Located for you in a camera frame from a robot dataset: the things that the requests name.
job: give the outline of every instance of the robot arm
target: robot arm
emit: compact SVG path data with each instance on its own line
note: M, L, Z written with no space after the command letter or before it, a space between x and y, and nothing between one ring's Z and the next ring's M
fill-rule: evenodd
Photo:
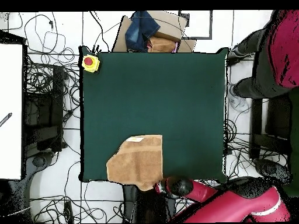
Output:
M258 222L290 219L276 187L263 178L243 178L231 182L225 190L216 190L194 180L169 177L155 189L166 197L184 197L203 203L191 205L172 222L242 222L248 215Z

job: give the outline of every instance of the yellow button base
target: yellow button base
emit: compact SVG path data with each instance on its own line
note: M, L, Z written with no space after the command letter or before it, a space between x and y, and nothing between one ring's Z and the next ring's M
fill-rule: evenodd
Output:
M91 65L86 65L84 63L84 59L85 58L91 58L92 60L92 64ZM83 61L82 61L82 66L84 68L84 70L94 73L95 71L97 71L99 69L99 65L100 65L100 61L97 57L95 56L91 56L91 55L86 55L83 57Z

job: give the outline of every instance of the emergency stop button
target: emergency stop button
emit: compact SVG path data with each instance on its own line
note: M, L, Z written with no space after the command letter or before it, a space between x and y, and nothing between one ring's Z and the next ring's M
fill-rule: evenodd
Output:
M98 72L99 65L100 61L98 57L92 55L86 55L83 57L82 67L84 70L91 73Z
M92 59L90 57L87 57L84 59L84 64L86 65L92 65Z

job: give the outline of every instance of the gray pants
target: gray pants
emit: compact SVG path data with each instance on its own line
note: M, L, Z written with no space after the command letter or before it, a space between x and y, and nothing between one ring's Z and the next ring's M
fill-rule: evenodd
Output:
M272 98L290 91L275 82L271 64L268 59L266 29L253 32L239 45L238 51L243 54L256 53L253 62L252 76L240 80L234 87L233 93L243 98Z

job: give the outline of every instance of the red button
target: red button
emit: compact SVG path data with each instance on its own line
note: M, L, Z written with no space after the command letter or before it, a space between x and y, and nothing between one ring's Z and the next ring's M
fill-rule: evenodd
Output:
M84 59L84 64L86 64L86 65L92 65L92 59L91 58L85 58Z

